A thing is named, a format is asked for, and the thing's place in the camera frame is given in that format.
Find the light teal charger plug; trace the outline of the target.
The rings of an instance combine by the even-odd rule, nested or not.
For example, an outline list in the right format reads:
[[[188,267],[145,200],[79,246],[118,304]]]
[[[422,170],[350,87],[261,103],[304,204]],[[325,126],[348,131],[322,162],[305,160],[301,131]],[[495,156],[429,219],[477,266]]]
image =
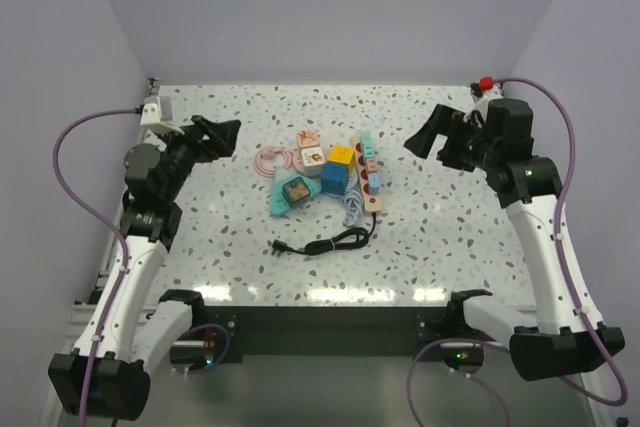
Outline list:
[[[373,136],[369,131],[363,131],[360,134],[361,153],[365,159],[372,159],[376,155]]]

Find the beige power strip red sockets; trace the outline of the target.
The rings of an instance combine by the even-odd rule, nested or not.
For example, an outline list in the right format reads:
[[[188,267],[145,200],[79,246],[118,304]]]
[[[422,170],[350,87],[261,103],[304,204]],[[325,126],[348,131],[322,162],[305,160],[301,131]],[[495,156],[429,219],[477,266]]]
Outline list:
[[[355,150],[358,185],[363,197],[363,210],[373,216],[383,211],[382,180],[376,148],[370,131],[361,131],[352,137]]]

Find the blue charger plug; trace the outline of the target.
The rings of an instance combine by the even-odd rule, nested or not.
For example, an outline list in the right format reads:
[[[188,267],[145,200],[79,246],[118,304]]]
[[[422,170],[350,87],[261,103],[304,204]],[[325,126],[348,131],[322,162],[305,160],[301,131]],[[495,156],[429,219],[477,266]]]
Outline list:
[[[378,195],[380,193],[381,185],[381,176],[378,172],[368,174],[368,189],[370,195]]]

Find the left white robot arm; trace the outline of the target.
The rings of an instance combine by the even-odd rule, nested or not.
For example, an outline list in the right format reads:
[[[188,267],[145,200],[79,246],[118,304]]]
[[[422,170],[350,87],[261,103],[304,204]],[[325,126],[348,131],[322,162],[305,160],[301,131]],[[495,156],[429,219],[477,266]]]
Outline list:
[[[188,125],[161,125],[159,145],[139,143],[124,157],[123,213],[118,225],[75,192],[72,200],[109,228],[118,243],[94,313],[70,352],[56,354],[48,375],[63,409],[89,417],[134,421],[147,403],[154,371],[181,336],[210,328],[201,293],[169,290],[146,322],[143,307],[176,236],[176,203],[195,165],[233,155],[241,122],[194,115]]]

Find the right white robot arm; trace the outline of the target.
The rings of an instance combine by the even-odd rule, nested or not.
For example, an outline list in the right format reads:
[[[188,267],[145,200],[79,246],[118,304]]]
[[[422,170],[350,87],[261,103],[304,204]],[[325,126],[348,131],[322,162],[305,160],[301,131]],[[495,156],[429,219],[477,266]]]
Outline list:
[[[485,113],[437,105],[404,146],[427,158],[437,136],[443,166],[480,169],[512,224],[529,272],[536,314],[502,305],[489,291],[454,292],[443,318],[459,340],[477,331],[509,351],[526,381],[592,372],[625,346],[623,332],[606,325],[585,285],[568,233],[556,212],[562,182],[554,162],[533,153],[533,111],[521,100],[494,99]]]

